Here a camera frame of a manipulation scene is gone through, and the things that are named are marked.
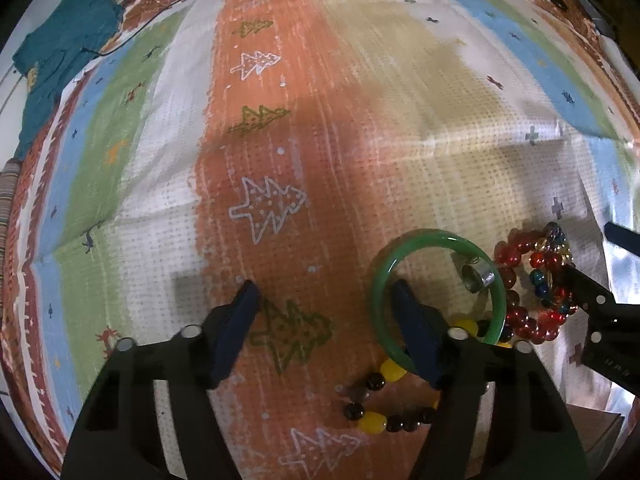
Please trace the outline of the silver metal tin box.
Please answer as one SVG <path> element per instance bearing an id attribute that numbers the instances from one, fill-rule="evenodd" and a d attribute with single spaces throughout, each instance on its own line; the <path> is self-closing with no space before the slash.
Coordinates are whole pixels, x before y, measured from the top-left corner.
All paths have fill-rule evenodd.
<path id="1" fill-rule="evenodd" d="M 586 454 L 589 478 L 595 479 L 613 452 L 625 417 L 572 404 L 566 408 Z"/>

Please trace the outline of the green jade bangle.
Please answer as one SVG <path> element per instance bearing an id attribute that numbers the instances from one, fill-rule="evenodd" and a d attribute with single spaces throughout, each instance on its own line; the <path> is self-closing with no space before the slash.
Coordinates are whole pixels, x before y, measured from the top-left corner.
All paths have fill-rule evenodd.
<path id="1" fill-rule="evenodd" d="M 488 286 L 491 298 L 492 318 L 486 336 L 482 339 L 485 344 L 496 344 L 506 324 L 506 286 L 498 275 L 497 266 L 484 250 L 466 238 L 439 229 L 418 229 L 395 238 L 384 249 L 384 256 L 374 271 L 369 294 L 369 312 L 371 324 L 378 344 L 390 359 L 408 370 L 418 374 L 416 362 L 412 356 L 405 354 L 396 342 L 387 326 L 384 312 L 385 291 L 392 274 L 402 260 L 425 248 L 445 248 L 468 258 L 480 258 L 488 264 L 489 270 L 496 274 L 494 281 Z"/>

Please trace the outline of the striped grey pillow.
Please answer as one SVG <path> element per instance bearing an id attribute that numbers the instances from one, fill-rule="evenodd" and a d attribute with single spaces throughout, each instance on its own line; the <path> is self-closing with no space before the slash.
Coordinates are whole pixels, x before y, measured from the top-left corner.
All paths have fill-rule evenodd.
<path id="1" fill-rule="evenodd" d="M 10 214 L 14 199 L 14 193 L 20 176 L 22 163 L 15 159 L 9 159 L 1 170 L 0 176 L 0 250 L 1 258 L 4 258 L 6 249 L 6 232 L 9 229 Z"/>

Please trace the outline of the teal shirt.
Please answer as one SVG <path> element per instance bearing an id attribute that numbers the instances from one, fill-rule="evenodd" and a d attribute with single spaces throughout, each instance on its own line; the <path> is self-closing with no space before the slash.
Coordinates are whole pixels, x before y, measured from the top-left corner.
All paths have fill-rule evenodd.
<path id="1" fill-rule="evenodd" d="M 116 0 L 61 0 L 24 39 L 13 55 L 15 68 L 27 79 L 16 159 L 25 158 L 64 88 L 119 31 L 123 15 Z"/>

